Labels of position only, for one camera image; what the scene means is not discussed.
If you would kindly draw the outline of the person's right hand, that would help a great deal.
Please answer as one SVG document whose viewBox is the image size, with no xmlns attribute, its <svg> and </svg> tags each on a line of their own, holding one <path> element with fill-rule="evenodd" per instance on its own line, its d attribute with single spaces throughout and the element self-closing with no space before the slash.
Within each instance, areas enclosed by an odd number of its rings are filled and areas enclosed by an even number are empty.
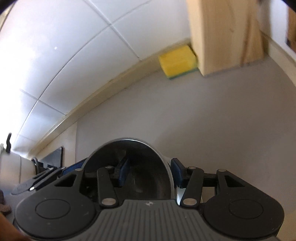
<svg viewBox="0 0 296 241">
<path fill-rule="evenodd" d="M 20 233 L 6 218 L 6 214 L 11 212 L 11 207 L 5 204 L 4 194 L 1 190 L 1 241 L 30 241 L 28 236 Z"/>
</svg>

